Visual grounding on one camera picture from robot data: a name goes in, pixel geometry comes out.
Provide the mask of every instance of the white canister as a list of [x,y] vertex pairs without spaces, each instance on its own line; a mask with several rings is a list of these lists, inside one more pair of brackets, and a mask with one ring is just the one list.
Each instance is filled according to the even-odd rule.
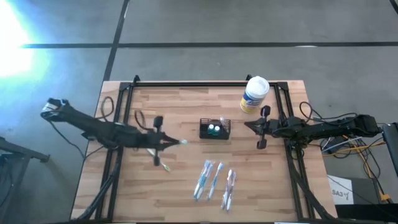
[[261,105],[269,91],[269,83],[265,78],[256,76],[251,78],[246,85],[241,108],[246,113],[253,113]]

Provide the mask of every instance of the black wire basket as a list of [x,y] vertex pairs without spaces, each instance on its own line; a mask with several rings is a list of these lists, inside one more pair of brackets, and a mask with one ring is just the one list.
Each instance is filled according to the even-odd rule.
[[[199,138],[228,140],[229,134],[231,133],[231,120],[225,119],[223,123],[227,124],[227,127],[224,127],[218,119],[200,118]],[[208,128],[211,124],[219,126],[220,130],[218,132],[209,131]]]

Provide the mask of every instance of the wooden tabletop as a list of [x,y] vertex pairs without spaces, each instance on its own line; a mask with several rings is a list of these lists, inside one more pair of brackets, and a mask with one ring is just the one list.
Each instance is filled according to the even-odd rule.
[[[304,83],[303,81],[288,81],[288,83],[294,113],[302,117],[299,103],[308,101]],[[119,84],[120,82],[104,82],[98,106],[105,96],[112,97],[116,102]],[[267,148],[256,149],[258,136],[255,136],[243,123],[258,119],[259,113],[246,114],[241,111],[239,102],[243,91],[244,87],[134,89],[129,124],[137,126],[134,110],[142,110],[148,127],[152,127],[155,116],[162,115],[164,116],[162,130],[173,138],[188,140],[189,144],[170,147],[161,153],[162,162],[171,168],[170,173],[161,166],[154,167],[153,159],[146,150],[137,152],[132,149],[124,150],[114,210],[115,222],[297,220],[283,140],[266,136]],[[267,94],[263,105],[270,105],[272,109],[269,118],[277,119],[278,110],[273,91],[270,90]],[[110,103],[107,102],[105,113],[109,113],[110,110]],[[218,119],[220,115],[232,120],[230,139],[227,141],[200,139],[199,119]],[[97,142],[89,143],[88,153],[98,147],[100,145]],[[98,193],[105,157],[106,150],[102,150],[85,161],[72,218],[81,215]],[[213,198],[210,201],[205,200],[215,172],[212,172],[201,200],[195,202],[192,197],[193,189],[205,159],[223,162],[224,169],[218,176]],[[336,216],[319,148],[306,148],[304,161],[312,192],[329,213]],[[232,209],[226,213],[220,209],[220,205],[229,168],[236,171],[236,183]],[[300,198],[305,210],[302,193]]]

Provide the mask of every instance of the concrete floor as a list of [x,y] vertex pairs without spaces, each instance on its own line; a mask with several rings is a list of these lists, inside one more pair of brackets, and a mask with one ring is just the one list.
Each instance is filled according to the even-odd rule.
[[[79,153],[39,113],[48,97],[66,98],[93,115],[110,49],[20,49],[16,44],[111,43],[123,0],[18,0],[0,3],[0,136],[51,154],[32,161],[8,223],[68,220],[81,169]],[[122,43],[397,41],[398,15],[372,0],[132,0]],[[371,114],[397,121],[398,47],[263,49],[119,49],[111,80],[305,81],[311,104],[325,116]],[[80,131],[57,125],[85,150]],[[398,178],[385,146],[373,149],[384,190],[398,201]],[[329,174],[363,177],[356,156],[325,159]]]

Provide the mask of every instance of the wooden table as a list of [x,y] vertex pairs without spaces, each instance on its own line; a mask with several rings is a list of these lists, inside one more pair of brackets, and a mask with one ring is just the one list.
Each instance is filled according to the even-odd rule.
[[[288,83],[294,113],[302,116],[299,103],[308,101],[304,83]],[[105,96],[111,96],[116,101],[119,84],[120,82],[104,82],[98,106]],[[259,113],[246,114],[241,111],[239,102],[243,91],[243,87],[134,88],[129,124],[137,126],[133,110],[143,111],[148,127],[152,127],[155,116],[162,115],[163,131],[174,138],[187,139],[189,144],[170,147],[161,153],[162,162],[172,170],[170,173],[161,166],[154,167],[152,157],[146,150],[124,150],[114,222],[297,220],[283,140],[266,136],[267,148],[256,149],[258,136],[245,127],[243,122],[258,119]],[[268,93],[263,105],[270,105],[272,109],[269,118],[277,119],[273,91]],[[109,102],[106,103],[105,110],[105,113],[110,111]],[[217,119],[220,115],[232,120],[230,139],[200,139],[199,119]],[[88,153],[99,146],[97,142],[91,142]],[[106,151],[99,151],[84,163],[72,218],[78,217],[98,193],[105,157]],[[201,199],[195,202],[192,198],[193,189],[205,159],[222,161],[225,165],[218,177],[213,198],[210,201]],[[328,212],[336,217],[319,148],[306,148],[304,161],[311,190]],[[229,168],[236,171],[237,177],[232,211],[226,213],[220,209],[220,205]],[[300,194],[300,198],[305,210],[303,194]]]

